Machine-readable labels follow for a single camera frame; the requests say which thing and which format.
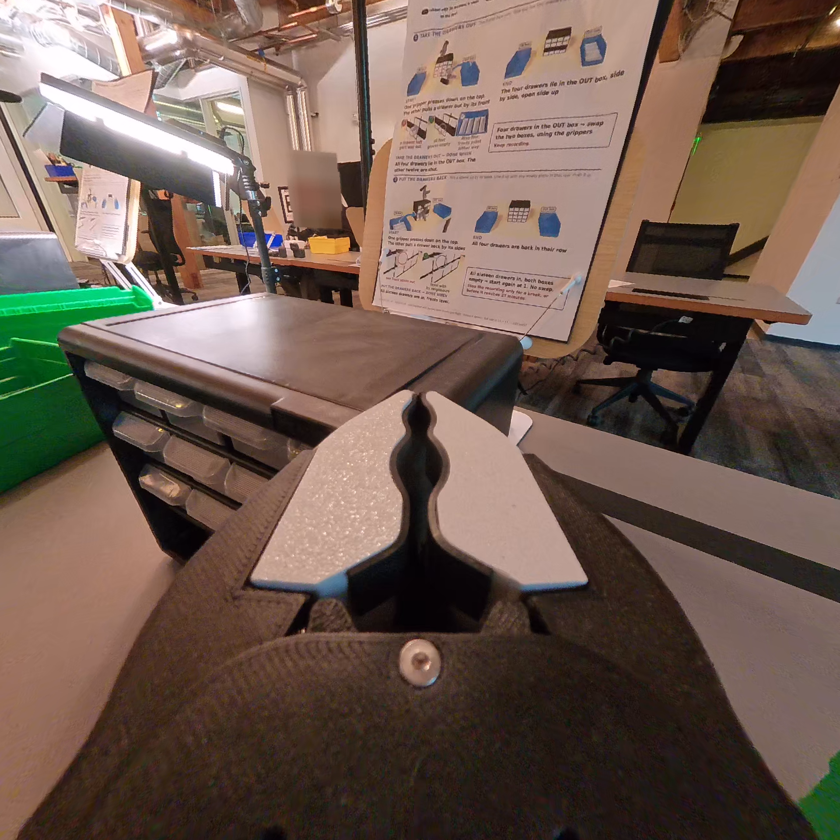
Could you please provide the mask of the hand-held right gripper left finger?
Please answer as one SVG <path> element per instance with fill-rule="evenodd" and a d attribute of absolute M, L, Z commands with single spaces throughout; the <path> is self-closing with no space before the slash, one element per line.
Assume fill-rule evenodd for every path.
<path fill-rule="evenodd" d="M 401 391 L 342 425 L 311 456 L 249 582 L 318 598 L 393 598 L 411 501 L 399 460 L 416 395 Z"/>

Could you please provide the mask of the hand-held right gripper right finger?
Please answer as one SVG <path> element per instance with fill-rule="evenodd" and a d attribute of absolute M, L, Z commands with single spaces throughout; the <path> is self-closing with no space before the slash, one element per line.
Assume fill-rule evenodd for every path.
<path fill-rule="evenodd" d="M 561 592 L 589 580 L 522 452 L 484 419 L 427 392 L 428 438 L 442 462 L 428 524 L 456 569 L 491 590 Z"/>

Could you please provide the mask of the set of clear cabinet drawers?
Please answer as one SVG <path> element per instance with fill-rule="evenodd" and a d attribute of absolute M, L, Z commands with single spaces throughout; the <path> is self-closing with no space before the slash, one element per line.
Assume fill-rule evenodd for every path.
<path fill-rule="evenodd" d="M 311 447 L 94 360 L 91 405 L 155 519 L 210 533 Z"/>

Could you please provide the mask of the black drawer cabinet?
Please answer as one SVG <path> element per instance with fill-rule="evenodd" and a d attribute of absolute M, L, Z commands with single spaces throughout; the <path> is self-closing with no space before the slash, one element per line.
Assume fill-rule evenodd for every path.
<path fill-rule="evenodd" d="M 97 361 L 311 448 L 408 390 L 436 391 L 509 433 L 520 342 L 437 322 L 302 299 L 248 295 L 105 318 L 58 337 L 159 547 L 183 564 L 210 533 L 155 519 L 91 405 L 81 365 Z"/>

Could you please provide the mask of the black tape strip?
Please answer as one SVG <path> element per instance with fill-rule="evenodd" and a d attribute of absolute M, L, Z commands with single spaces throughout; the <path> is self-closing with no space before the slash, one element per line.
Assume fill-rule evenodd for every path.
<path fill-rule="evenodd" d="M 715 528 L 582 479 L 562 475 L 601 514 L 735 564 L 804 592 L 839 602 L 839 570 L 827 564 Z"/>

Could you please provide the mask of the long wooden table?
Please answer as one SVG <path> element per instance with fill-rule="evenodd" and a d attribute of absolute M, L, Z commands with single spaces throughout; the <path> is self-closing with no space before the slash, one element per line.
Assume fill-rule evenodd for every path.
<path fill-rule="evenodd" d="M 203 259 L 205 268 L 222 270 L 236 278 L 239 294 L 266 291 L 261 273 L 257 248 L 242 245 L 216 245 L 190 247 L 195 255 Z M 286 257 L 269 253 L 269 261 L 280 280 L 285 280 L 291 291 L 285 291 L 282 284 L 277 290 L 292 297 L 335 302 L 352 308 L 358 295 L 361 255 L 348 252 L 341 255 L 311 255 Z"/>

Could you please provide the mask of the black light stand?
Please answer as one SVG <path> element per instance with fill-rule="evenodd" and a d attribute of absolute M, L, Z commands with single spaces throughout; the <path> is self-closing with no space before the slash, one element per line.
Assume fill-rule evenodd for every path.
<path fill-rule="evenodd" d="M 259 253 L 260 273 L 269 294 L 277 294 L 277 268 L 270 262 L 263 219 L 270 209 L 270 199 L 264 194 L 254 163 L 246 156 L 234 153 L 234 173 L 228 177 L 228 189 L 248 205 L 255 245 Z"/>

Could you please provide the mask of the green plastic box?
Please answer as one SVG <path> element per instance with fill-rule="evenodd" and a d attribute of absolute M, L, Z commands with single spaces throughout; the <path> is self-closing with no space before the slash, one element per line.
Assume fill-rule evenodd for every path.
<path fill-rule="evenodd" d="M 837 752 L 828 771 L 798 802 L 798 806 L 820 839 L 839 839 L 839 759 Z"/>
<path fill-rule="evenodd" d="M 143 289 L 102 287 L 2 295 L 1 491 L 102 441 L 58 345 L 67 327 L 153 309 Z"/>

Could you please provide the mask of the black mesh office chair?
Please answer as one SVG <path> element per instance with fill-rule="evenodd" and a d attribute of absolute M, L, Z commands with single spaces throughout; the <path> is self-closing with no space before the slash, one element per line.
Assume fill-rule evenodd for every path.
<path fill-rule="evenodd" d="M 639 228 L 626 271 L 667 277 L 721 280 L 739 224 L 668 224 L 644 220 Z M 712 373 L 721 360 L 723 342 L 708 337 L 712 317 L 705 313 L 684 314 L 637 304 L 605 304 L 598 318 L 596 340 L 603 349 L 604 364 L 636 367 L 632 377 L 579 380 L 583 385 L 613 386 L 616 392 L 590 411 L 586 422 L 598 426 L 605 410 L 627 400 L 642 398 L 664 421 L 666 438 L 676 441 L 677 417 L 689 417 L 696 405 L 689 398 L 653 381 L 657 371 Z"/>

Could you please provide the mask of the grey wood-edged desk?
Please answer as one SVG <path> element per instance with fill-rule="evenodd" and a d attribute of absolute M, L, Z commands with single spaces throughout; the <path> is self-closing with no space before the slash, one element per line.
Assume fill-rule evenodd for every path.
<path fill-rule="evenodd" d="M 692 338 L 708 338 L 721 345 L 721 361 L 710 373 L 705 391 L 675 441 L 675 451 L 688 455 L 711 414 L 755 322 L 805 326 L 812 315 L 773 287 L 738 280 L 710 280 L 627 272 L 620 287 L 605 294 L 603 312 L 642 309 L 649 319 L 691 318 L 685 324 Z"/>

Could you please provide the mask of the white instruction poster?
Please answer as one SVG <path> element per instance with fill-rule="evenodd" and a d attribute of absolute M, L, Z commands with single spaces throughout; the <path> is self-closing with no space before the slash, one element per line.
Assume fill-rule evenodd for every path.
<path fill-rule="evenodd" d="M 567 340 L 668 14 L 410 2 L 373 303 Z"/>

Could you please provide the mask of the small instruction sheet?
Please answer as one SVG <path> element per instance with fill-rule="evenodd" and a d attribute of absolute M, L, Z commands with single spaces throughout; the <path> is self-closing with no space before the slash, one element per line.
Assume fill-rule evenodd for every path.
<path fill-rule="evenodd" d="M 84 164 L 78 177 L 75 247 L 83 255 L 124 265 L 136 247 L 139 198 L 134 182 Z"/>

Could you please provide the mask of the black vertical pole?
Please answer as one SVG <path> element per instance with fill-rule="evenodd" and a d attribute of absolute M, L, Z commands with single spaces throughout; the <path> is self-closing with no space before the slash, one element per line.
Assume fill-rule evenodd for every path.
<path fill-rule="evenodd" d="M 364 221 L 367 222 L 367 200 L 375 151 L 371 120 L 370 52 L 365 1 L 352 1 L 352 18 L 360 137 L 360 178 L 364 200 L 362 209 L 364 210 Z"/>

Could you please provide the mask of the led light panel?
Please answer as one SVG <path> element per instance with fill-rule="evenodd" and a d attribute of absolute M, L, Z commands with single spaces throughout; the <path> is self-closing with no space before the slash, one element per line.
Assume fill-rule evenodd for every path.
<path fill-rule="evenodd" d="M 265 199 L 253 162 L 222 141 L 163 122 L 47 73 L 38 91 L 47 149 L 153 190 L 226 207 L 228 193 Z"/>

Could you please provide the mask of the wooden poster board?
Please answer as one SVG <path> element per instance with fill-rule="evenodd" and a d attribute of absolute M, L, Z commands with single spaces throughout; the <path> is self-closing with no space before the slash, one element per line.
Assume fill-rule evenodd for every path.
<path fill-rule="evenodd" d="M 685 3 L 665 2 L 665 5 L 668 17 L 658 37 L 655 57 L 626 142 L 570 337 L 565 341 L 551 341 L 511 333 L 520 339 L 527 337 L 533 340 L 532 352 L 537 355 L 559 357 L 578 349 L 586 341 L 594 330 L 596 316 L 605 302 L 610 279 L 624 273 L 642 218 L 666 219 L 676 198 L 690 157 L 695 131 L 706 109 L 711 83 L 718 71 L 729 25 L 720 20 L 712 22 L 708 18 L 689 45 L 680 48 L 677 27 L 686 18 Z M 402 109 L 403 95 L 399 87 L 402 85 L 403 66 L 404 54 L 402 72 L 397 77 L 398 110 L 395 127 Z M 360 298 L 366 309 L 399 314 L 390 313 L 373 303 L 382 251 L 385 181 L 391 149 L 392 142 L 383 145 L 375 157 L 371 172 Z M 449 323 L 482 329 L 462 323 Z"/>

